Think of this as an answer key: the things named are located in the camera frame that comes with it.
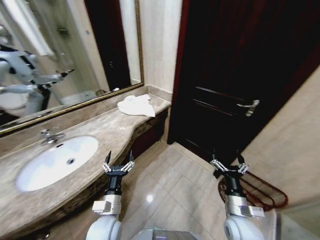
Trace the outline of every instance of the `white towel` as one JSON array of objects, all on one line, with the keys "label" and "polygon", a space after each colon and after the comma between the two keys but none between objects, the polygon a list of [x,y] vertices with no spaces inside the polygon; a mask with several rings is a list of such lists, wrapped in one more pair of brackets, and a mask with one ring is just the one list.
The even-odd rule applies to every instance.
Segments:
[{"label": "white towel", "polygon": [[152,105],[149,104],[148,94],[141,96],[130,95],[123,101],[117,103],[118,109],[128,115],[145,115],[155,117],[156,113]]}]

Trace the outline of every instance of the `dark wooden door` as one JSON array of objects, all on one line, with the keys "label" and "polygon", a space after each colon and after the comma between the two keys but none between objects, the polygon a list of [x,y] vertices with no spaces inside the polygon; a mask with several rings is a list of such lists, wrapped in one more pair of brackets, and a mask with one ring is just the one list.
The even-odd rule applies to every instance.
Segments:
[{"label": "dark wooden door", "polygon": [[318,0],[184,0],[168,142],[230,164],[318,66],[319,43]]},{"label": "dark wooden door", "polygon": [[85,0],[110,90],[131,86],[119,0]]}]

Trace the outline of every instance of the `door lever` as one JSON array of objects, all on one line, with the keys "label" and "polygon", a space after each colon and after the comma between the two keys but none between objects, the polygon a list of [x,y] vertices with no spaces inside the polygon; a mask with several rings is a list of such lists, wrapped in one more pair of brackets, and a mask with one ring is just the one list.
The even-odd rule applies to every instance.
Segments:
[{"label": "door lever", "polygon": [[248,111],[245,113],[245,115],[247,117],[250,117],[254,113],[254,111],[255,111],[256,107],[259,105],[259,103],[260,103],[259,100],[253,100],[252,105],[242,105],[242,104],[238,103],[237,106],[239,106],[241,108],[249,108]]}]

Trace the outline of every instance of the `chrome faucet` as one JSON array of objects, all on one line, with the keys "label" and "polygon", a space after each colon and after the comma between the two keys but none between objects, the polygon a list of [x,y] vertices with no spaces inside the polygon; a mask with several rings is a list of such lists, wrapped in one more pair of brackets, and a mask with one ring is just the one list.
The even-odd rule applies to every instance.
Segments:
[{"label": "chrome faucet", "polygon": [[41,142],[42,146],[54,144],[56,141],[62,139],[65,136],[64,133],[53,134],[49,129],[43,129],[41,131],[41,134],[45,137],[45,140]]}]

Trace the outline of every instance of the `gold mirror frame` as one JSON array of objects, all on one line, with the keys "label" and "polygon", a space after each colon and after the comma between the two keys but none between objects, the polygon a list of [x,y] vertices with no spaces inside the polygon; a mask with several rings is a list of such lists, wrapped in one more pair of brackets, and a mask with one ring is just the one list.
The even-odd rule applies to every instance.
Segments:
[{"label": "gold mirror frame", "polygon": [[97,97],[95,99],[91,99],[91,100],[88,100],[88,101],[84,101],[84,102],[75,104],[73,106],[70,106],[68,108],[59,110],[57,112],[53,112],[53,113],[50,113],[50,114],[45,115],[45,116],[37,117],[37,118],[29,120],[27,122],[23,122],[23,123],[20,123],[18,125],[11,126],[11,127],[6,128],[6,129],[0,130],[0,137],[15,133],[15,132],[17,132],[17,131],[19,131],[21,129],[25,129],[27,127],[31,127],[31,126],[33,126],[33,125],[35,125],[37,123],[42,123],[42,122],[48,121],[50,119],[53,119],[54,117],[57,117],[57,116],[60,116],[60,115],[66,114],[66,113],[70,113],[72,111],[81,109],[81,108],[83,108],[85,106],[89,106],[91,104],[94,104],[94,103],[97,103],[97,102],[112,98],[114,96],[123,94],[125,92],[131,91],[133,89],[136,89],[136,88],[139,88],[139,87],[143,86],[145,84],[145,79],[144,79],[144,66],[143,66],[144,63],[143,63],[143,50],[142,50],[142,38],[141,38],[139,0],[134,0],[134,4],[135,4],[135,18],[136,18],[135,20],[136,20],[136,28],[137,28],[139,63],[140,63],[140,76],[141,76],[141,82],[140,83],[137,83],[135,85],[129,86],[129,87],[124,88],[124,89],[120,89],[120,90],[115,91],[115,92],[110,92],[110,93],[108,93],[106,95],[99,96],[99,97]]}]

